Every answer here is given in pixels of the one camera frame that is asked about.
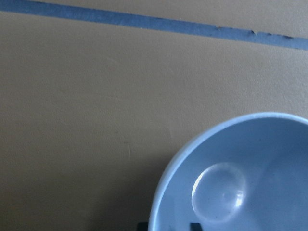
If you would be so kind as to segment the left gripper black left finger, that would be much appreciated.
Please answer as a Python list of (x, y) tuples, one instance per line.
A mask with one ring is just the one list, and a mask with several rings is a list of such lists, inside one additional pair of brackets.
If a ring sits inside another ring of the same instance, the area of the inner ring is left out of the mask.
[(137, 224), (137, 231), (148, 231), (148, 222), (140, 222)]

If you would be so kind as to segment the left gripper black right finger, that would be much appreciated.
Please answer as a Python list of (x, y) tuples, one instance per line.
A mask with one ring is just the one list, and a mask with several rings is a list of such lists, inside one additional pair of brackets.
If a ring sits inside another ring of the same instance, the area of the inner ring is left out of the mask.
[(201, 231), (200, 223), (190, 223), (190, 231)]

